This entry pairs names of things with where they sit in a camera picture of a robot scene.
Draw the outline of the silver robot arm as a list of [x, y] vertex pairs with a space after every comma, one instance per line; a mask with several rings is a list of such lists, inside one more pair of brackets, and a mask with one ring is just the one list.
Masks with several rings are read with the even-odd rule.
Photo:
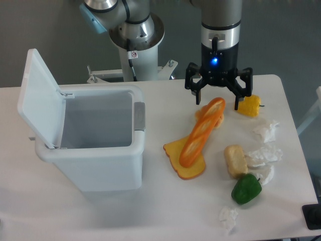
[[[253, 71], [237, 68], [241, 1], [190, 1], [201, 11], [202, 63], [190, 63], [185, 88], [201, 101], [206, 85], [226, 87], [238, 104], [252, 94]], [[165, 30], [149, 1], [83, 1], [80, 12], [97, 33], [108, 32], [119, 50], [124, 81], [159, 80], [158, 45]]]

